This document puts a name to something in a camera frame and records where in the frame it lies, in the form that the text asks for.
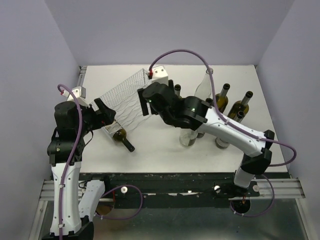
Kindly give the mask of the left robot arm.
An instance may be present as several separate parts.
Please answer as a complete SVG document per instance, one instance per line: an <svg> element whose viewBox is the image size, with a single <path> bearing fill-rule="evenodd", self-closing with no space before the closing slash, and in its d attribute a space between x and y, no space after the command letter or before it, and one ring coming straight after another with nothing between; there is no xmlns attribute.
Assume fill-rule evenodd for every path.
<svg viewBox="0 0 320 240"><path fill-rule="evenodd" d="M45 240L91 240L94 237L93 216L99 198L107 197L111 185L105 179L93 180L83 197L79 197L79 176L84 136L112 124L116 111L100 98L92 105L64 101L54 108L56 128L47 147L54 181L54 205L50 232Z"/></svg>

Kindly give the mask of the short clear glass bottle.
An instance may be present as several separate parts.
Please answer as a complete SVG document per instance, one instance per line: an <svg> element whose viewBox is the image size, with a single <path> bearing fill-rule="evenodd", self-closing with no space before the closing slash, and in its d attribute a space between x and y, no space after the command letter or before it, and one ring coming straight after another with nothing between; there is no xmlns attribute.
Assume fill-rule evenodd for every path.
<svg viewBox="0 0 320 240"><path fill-rule="evenodd" d="M180 130L179 142L185 147L192 146L197 139L198 132L192 129L182 128Z"/></svg>

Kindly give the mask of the dark green wine bottle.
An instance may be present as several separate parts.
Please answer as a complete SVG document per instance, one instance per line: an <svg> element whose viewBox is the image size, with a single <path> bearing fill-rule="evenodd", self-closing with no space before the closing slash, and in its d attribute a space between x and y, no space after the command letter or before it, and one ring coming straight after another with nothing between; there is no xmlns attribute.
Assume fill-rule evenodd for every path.
<svg viewBox="0 0 320 240"><path fill-rule="evenodd" d="M176 85L173 87L173 89L174 89L175 95L176 95L179 99L181 99L181 98L182 98L182 97L181 97L181 89L182 89L181 85L180 85L180 84L176 84Z"/></svg>

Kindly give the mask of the dark labelled wine bottle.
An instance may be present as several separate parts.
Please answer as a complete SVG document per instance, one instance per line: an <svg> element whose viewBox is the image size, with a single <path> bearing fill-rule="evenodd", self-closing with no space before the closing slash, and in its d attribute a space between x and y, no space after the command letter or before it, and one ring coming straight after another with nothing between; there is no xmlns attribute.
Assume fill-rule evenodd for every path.
<svg viewBox="0 0 320 240"><path fill-rule="evenodd" d="M118 121L115 120L112 124L107 125L105 129L115 142L122 143L131 153L135 151L135 147L127 139L126 130Z"/></svg>

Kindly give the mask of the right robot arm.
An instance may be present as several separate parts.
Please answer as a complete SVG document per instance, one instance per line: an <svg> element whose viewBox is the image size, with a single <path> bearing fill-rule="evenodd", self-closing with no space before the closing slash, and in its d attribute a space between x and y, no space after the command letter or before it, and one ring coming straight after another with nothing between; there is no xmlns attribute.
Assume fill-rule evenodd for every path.
<svg viewBox="0 0 320 240"><path fill-rule="evenodd" d="M220 138L243 152L243 158L230 183L230 191L241 196L252 179L262 175L271 164L270 147L275 138L272 130L248 128L217 111L196 96L179 98L166 84L154 82L137 91L142 113L159 115L165 124L176 128L201 131Z"/></svg>

